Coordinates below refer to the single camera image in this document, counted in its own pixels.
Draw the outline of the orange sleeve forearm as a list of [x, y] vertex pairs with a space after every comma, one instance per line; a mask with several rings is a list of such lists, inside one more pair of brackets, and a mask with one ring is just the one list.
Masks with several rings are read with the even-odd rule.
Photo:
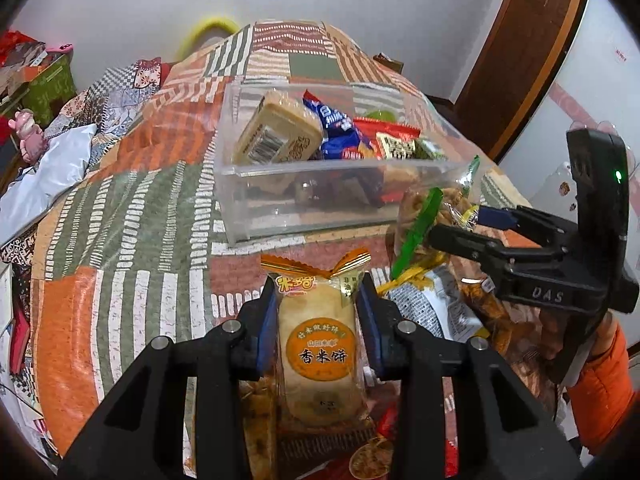
[[592, 456], [608, 445], [639, 403], [629, 376], [626, 338], [620, 322], [608, 312], [578, 381], [568, 389], [578, 436]]

